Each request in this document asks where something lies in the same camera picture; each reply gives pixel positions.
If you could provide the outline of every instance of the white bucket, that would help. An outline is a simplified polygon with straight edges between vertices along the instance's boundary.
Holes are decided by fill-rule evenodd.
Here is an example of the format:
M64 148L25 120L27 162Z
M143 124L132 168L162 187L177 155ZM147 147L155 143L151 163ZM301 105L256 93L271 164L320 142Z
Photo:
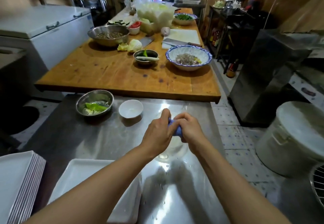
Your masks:
M260 160L289 177L324 161L324 113L312 104L286 102L256 145Z

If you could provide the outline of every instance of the wooden table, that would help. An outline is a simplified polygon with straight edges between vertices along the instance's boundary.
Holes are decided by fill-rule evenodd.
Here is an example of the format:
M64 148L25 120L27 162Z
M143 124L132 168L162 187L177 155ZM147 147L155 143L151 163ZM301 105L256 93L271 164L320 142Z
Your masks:
M184 8L181 12L192 13L192 9ZM198 31L196 23L179 28ZM144 36L141 32L130 39ZM48 71L35 86L40 90L77 93L106 89L114 95L129 97L218 103L221 94L210 65L191 72L177 69L166 59L162 40L161 34L155 34L155 40L145 47L155 50L160 60L155 66L144 68L127 52L107 51L90 39Z

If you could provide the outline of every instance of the bucket handle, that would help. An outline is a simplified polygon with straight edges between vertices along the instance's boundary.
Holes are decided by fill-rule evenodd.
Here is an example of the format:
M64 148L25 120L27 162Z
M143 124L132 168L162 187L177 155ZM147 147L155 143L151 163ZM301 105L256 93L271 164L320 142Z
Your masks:
M281 125L279 125L279 128L281 129L281 131L284 131L283 127ZM272 138L277 142L278 145L283 146L284 144L287 144L289 142L289 135L285 135L283 136L281 133L279 132L275 132L272 133Z

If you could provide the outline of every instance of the hand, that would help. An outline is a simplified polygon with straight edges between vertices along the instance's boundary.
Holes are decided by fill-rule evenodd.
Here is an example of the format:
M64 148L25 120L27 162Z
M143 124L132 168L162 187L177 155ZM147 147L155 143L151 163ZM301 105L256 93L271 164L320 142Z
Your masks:
M197 118L191 116L189 113L184 112L176 115L174 121L180 123L183 136L181 141L188 143L189 149L193 154L197 155L201 145L210 143L201 130Z
M163 109L161 117L154 119L144 134L140 146L147 149L153 158L164 152L170 144L173 133L179 126L179 121L168 126L170 117L169 109Z

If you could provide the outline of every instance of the tomato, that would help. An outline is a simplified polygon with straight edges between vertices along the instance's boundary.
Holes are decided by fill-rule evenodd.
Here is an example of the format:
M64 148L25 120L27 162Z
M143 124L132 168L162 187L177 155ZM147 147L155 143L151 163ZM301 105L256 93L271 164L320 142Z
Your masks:
M132 24L129 28L137 28L140 27L142 23L140 21L136 21L134 24Z

